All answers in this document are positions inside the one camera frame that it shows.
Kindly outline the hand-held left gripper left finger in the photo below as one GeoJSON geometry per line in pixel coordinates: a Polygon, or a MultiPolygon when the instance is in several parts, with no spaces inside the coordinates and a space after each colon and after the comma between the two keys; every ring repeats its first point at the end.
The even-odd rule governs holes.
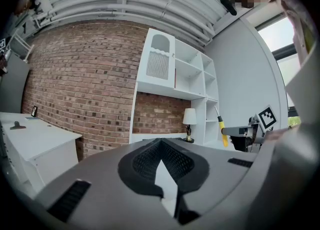
{"type": "Polygon", "coordinates": [[[119,172],[135,176],[121,158],[150,143],[144,140],[92,155],[51,181],[35,198],[37,213],[49,224],[164,224],[160,198],[140,195],[119,172]]]}

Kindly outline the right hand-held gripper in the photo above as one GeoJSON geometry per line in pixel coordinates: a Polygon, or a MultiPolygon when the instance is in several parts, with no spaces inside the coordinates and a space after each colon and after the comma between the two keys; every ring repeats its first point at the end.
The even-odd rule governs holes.
{"type": "Polygon", "coordinates": [[[265,139],[267,131],[272,131],[277,123],[272,108],[267,106],[263,111],[249,118],[248,125],[240,127],[224,127],[223,135],[228,135],[236,150],[257,153],[265,139]]]}

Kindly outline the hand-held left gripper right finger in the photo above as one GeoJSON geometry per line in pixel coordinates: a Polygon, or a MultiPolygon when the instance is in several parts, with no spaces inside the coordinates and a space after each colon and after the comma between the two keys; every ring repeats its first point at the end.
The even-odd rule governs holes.
{"type": "Polygon", "coordinates": [[[162,145],[159,185],[161,204],[181,224],[203,216],[225,198],[243,179],[255,153],[199,146],[169,138],[162,145]]]}

